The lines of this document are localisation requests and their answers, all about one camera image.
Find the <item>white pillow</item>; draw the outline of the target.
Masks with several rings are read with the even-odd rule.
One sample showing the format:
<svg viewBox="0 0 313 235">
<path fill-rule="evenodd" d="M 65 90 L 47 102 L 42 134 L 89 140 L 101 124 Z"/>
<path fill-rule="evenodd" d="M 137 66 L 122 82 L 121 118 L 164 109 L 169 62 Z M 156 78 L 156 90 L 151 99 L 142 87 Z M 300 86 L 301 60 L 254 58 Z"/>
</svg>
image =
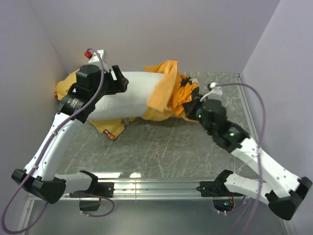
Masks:
<svg viewBox="0 0 313 235">
<path fill-rule="evenodd" d="M 103 121 L 116 118 L 142 116 L 148 106 L 147 101 L 155 86 L 164 78 L 162 73 L 143 71 L 124 71 L 122 74 L 129 84 L 124 93 L 103 96 L 95 105 L 88 119 Z"/>
</svg>

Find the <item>orange Mickey Mouse pillowcase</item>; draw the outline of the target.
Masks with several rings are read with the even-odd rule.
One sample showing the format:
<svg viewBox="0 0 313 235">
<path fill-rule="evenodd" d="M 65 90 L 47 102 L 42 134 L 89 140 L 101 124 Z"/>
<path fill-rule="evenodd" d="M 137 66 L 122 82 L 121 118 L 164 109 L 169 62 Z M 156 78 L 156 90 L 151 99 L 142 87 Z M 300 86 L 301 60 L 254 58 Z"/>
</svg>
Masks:
<svg viewBox="0 0 313 235">
<path fill-rule="evenodd" d="M 179 71 L 178 61 L 166 60 L 156 66 L 145 66 L 146 72 L 162 74 L 146 102 L 148 108 L 141 117 L 145 120 L 163 121 L 170 117 L 193 122 L 186 117 L 183 104 L 192 101 L 192 92 L 199 93 L 199 84 Z"/>
</svg>

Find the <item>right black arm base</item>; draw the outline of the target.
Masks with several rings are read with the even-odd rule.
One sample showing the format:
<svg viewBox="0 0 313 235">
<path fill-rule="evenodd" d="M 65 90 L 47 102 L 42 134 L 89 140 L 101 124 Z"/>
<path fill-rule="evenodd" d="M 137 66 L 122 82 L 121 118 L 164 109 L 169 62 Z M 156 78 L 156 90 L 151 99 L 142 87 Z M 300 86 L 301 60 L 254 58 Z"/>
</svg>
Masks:
<svg viewBox="0 0 313 235">
<path fill-rule="evenodd" d="M 201 197 L 227 197 L 232 193 L 226 188 L 224 183 L 215 181 L 200 181 L 196 190 L 201 193 Z"/>
</svg>

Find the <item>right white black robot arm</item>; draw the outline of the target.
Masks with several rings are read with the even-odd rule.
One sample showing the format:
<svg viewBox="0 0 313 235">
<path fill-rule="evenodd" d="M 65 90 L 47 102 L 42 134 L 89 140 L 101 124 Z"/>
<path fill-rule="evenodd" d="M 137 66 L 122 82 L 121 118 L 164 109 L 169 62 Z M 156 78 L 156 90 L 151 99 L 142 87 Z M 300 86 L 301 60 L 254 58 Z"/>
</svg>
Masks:
<svg viewBox="0 0 313 235">
<path fill-rule="evenodd" d="M 260 177 L 252 180 L 223 170 L 214 181 L 216 192 L 222 196 L 229 192 L 246 195 L 268 205 L 279 218 L 290 221 L 311 189 L 312 181 L 291 173 L 258 149 L 247 131 L 227 119 L 226 109 L 219 100 L 197 100 L 191 113 L 217 146 L 240 159 Z"/>
</svg>

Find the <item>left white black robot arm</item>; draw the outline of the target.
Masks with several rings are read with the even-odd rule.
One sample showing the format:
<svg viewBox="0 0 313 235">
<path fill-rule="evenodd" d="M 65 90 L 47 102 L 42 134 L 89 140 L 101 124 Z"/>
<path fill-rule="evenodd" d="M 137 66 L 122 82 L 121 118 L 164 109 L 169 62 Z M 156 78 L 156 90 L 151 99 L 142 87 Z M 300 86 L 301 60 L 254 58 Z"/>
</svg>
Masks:
<svg viewBox="0 0 313 235">
<path fill-rule="evenodd" d="M 71 139 L 76 135 L 96 103 L 105 95 L 124 93 L 129 81 L 119 66 L 104 71 L 97 65 L 83 65 L 74 82 L 61 99 L 53 125 L 40 149 L 24 169 L 15 169 L 12 179 L 25 191 L 56 203 L 64 194 L 82 191 L 87 197 L 98 193 L 98 177 L 81 170 L 58 175 L 57 167 Z"/>
</svg>

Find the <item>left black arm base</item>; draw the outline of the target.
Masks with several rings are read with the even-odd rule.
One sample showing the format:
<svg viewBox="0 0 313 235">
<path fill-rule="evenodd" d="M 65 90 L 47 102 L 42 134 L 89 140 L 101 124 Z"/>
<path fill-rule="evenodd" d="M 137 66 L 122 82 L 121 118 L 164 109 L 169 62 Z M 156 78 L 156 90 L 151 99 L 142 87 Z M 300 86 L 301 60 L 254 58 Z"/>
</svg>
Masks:
<svg viewBox="0 0 313 235">
<path fill-rule="evenodd" d="M 99 178 L 91 172 L 81 170 L 79 172 L 83 176 L 89 176 L 91 178 L 91 183 L 88 189 L 86 190 L 77 190 L 71 192 L 69 196 L 71 198 L 78 197 L 100 197 L 104 196 L 106 198 L 113 197 L 114 183 L 113 182 L 99 182 Z"/>
</svg>

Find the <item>yellow car print pillow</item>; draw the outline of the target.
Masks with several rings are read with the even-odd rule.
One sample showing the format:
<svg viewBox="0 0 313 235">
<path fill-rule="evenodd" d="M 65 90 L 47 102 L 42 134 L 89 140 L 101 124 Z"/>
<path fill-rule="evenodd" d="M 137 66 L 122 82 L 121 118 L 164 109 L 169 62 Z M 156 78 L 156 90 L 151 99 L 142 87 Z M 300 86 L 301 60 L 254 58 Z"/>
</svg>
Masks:
<svg viewBox="0 0 313 235">
<path fill-rule="evenodd" d="M 76 82 L 76 72 L 70 73 L 64 80 L 57 83 L 55 88 L 55 99 L 61 100 L 67 95 L 71 85 Z M 117 137 L 128 127 L 136 118 L 125 117 L 115 118 L 109 120 L 92 120 L 88 119 L 88 122 L 92 124 L 100 133 L 105 134 L 108 139 L 115 141 Z"/>
</svg>

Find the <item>right controller board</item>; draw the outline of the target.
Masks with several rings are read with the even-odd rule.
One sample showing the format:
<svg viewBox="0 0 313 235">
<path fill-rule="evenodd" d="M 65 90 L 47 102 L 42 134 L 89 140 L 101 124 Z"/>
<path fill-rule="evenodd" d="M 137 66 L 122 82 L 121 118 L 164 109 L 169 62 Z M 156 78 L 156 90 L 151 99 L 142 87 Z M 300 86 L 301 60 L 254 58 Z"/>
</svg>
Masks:
<svg viewBox="0 0 313 235">
<path fill-rule="evenodd" d="M 232 200 L 213 200 L 213 206 L 217 211 L 230 212 L 234 209 L 234 201 Z"/>
</svg>

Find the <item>left black controller box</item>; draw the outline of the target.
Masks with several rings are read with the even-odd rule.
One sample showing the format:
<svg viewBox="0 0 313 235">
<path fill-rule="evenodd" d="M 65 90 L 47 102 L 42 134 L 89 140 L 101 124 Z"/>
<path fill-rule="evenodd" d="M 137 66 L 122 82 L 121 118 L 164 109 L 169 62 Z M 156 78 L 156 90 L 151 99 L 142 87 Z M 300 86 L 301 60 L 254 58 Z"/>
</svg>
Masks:
<svg viewBox="0 0 313 235">
<path fill-rule="evenodd" d="M 79 209 L 83 212 L 96 212 L 100 207 L 99 200 L 80 200 Z"/>
</svg>

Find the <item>aluminium right side rail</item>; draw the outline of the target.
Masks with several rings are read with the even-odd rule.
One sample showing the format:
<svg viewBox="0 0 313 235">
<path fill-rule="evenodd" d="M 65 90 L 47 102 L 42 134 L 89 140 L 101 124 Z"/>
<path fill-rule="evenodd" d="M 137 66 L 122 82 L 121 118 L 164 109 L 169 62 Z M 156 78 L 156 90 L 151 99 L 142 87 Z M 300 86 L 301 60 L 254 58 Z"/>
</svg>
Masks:
<svg viewBox="0 0 313 235">
<path fill-rule="evenodd" d="M 241 85 L 237 85 L 237 87 L 238 87 L 238 91 L 239 91 L 239 97 L 240 97 L 242 105 L 243 105 L 243 110 L 244 110 L 244 113 L 245 113 L 245 117 L 247 119 L 247 124 L 248 124 L 248 127 L 249 127 L 250 134 L 256 141 L 258 141 L 259 140 L 259 136 L 258 136 L 258 133 L 256 131 L 255 124 L 254 124 L 254 121 L 253 121 L 253 118 L 252 118 L 252 114 L 251 114 L 251 111 L 250 111 L 250 108 L 249 108 L 249 104 L 248 104 L 248 101 L 247 101 L 247 98 L 246 98 L 245 87 L 241 86 Z"/>
</svg>

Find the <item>aluminium rail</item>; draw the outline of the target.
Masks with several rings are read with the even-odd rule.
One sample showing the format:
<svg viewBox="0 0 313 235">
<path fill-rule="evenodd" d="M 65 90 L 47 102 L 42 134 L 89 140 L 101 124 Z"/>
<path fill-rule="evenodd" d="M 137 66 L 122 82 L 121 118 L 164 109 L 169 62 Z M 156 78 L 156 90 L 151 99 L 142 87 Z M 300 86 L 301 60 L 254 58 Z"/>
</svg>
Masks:
<svg viewBox="0 0 313 235">
<path fill-rule="evenodd" d="M 247 101 L 247 98 L 246 98 L 245 87 L 241 86 L 241 85 L 237 85 L 237 87 L 238 87 L 238 91 L 239 91 L 239 97 L 240 97 L 242 105 L 243 105 L 243 110 L 244 110 L 244 113 L 245 113 L 245 117 L 247 119 L 247 124 L 248 124 L 248 127 L 249 127 L 250 134 L 256 141 L 258 141 L 259 140 L 259 136 L 258 136 L 258 133 L 256 131 L 255 124 L 254 124 L 254 121 L 253 121 L 253 118 L 252 118 L 252 114 L 251 114 L 251 111 L 250 111 L 250 108 L 249 108 L 249 104 L 248 104 L 248 101 Z"/>
<path fill-rule="evenodd" d="M 211 197 L 201 197 L 196 190 L 200 181 L 214 181 L 212 179 L 99 179 L 99 182 L 113 182 L 113 197 L 115 200 L 197 200 Z M 69 194 L 77 191 L 59 192 L 55 187 L 44 189 L 44 196 L 37 196 L 50 204 L 59 200 L 71 198 Z M 97 197 L 78 197 L 76 199 L 91 200 Z"/>
</svg>

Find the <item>aluminium front rail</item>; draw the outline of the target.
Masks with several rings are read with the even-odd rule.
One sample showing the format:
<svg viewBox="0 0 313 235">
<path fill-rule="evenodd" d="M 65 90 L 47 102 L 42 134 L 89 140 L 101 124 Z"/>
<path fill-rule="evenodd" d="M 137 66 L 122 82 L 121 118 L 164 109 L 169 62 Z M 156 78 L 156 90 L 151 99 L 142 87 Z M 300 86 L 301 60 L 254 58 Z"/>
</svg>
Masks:
<svg viewBox="0 0 313 235">
<path fill-rule="evenodd" d="M 197 200 L 211 197 L 201 197 L 196 190 L 200 181 L 214 181 L 212 179 L 99 179 L 99 182 L 113 182 L 113 197 L 115 200 Z M 50 204 L 59 200 L 71 198 L 69 194 L 77 191 L 59 192 L 55 187 L 44 189 L 44 196 L 37 196 Z M 97 197 L 78 197 L 76 199 L 91 200 Z"/>
</svg>

